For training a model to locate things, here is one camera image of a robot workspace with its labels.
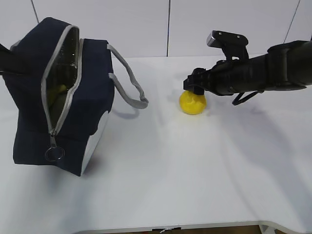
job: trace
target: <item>navy blue bag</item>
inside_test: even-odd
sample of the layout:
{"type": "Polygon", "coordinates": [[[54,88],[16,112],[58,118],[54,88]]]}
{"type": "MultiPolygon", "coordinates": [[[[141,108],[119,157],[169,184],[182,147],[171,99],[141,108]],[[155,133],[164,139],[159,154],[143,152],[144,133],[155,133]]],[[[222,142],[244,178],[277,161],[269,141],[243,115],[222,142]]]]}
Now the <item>navy blue bag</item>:
{"type": "Polygon", "coordinates": [[[79,29],[60,20],[44,19],[10,51],[0,46],[3,54],[0,72],[19,109],[16,164],[55,165],[80,176],[104,129],[115,87],[131,106],[148,105],[129,65],[107,41],[79,40],[79,29]],[[111,52],[140,100],[121,87],[111,52]]]}

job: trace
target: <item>lemon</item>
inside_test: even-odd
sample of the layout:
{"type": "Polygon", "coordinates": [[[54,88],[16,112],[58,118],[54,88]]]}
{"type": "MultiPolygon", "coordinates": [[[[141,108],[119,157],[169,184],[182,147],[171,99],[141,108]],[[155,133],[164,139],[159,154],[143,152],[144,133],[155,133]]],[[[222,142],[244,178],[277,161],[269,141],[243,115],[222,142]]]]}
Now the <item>lemon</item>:
{"type": "Polygon", "coordinates": [[[190,91],[184,91],[180,96],[180,107],[189,115],[197,115],[206,108],[205,95],[196,95],[190,91]]]}

